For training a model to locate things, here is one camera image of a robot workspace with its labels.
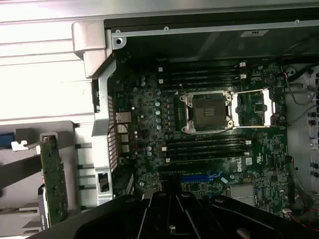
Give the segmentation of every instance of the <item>white sticker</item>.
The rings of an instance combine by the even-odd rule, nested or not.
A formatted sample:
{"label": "white sticker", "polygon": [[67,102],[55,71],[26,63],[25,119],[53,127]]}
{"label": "white sticker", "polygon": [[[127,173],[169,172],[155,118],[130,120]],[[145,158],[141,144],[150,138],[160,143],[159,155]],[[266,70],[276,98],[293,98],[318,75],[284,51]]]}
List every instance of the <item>white sticker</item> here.
{"label": "white sticker", "polygon": [[227,184],[228,183],[228,180],[226,178],[221,178],[220,179],[224,184]]}
{"label": "white sticker", "polygon": [[269,30],[255,30],[255,31],[244,31],[240,37],[252,37],[252,36],[263,36]]}
{"label": "white sticker", "polygon": [[252,158],[246,158],[246,165],[252,165],[253,159]]}

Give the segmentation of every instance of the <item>cpu socket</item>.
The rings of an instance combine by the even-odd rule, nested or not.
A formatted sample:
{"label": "cpu socket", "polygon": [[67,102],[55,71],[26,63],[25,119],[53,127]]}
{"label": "cpu socket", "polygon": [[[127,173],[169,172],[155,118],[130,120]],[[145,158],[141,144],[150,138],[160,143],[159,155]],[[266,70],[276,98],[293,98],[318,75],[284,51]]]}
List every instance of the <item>cpu socket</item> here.
{"label": "cpu socket", "polygon": [[[238,109],[243,107],[238,102],[240,94],[261,96],[261,102],[252,106],[254,112],[262,117],[261,124],[240,123],[240,117],[245,117],[246,114],[245,111],[238,113]],[[190,134],[216,133],[237,127],[270,127],[271,117],[275,113],[275,103],[270,99],[268,89],[236,93],[231,91],[191,92],[180,96],[179,100],[185,103],[186,113],[186,126],[181,130]]]}

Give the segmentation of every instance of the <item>motherboard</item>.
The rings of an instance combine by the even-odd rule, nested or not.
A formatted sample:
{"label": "motherboard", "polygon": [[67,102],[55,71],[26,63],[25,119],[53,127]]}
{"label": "motherboard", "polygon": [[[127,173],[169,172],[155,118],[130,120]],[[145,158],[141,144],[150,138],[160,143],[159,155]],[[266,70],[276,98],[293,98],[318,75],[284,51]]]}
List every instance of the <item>motherboard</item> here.
{"label": "motherboard", "polygon": [[283,216],[291,190],[283,69],[250,65],[121,64],[109,96],[118,165],[134,168],[136,194],[176,187]]}

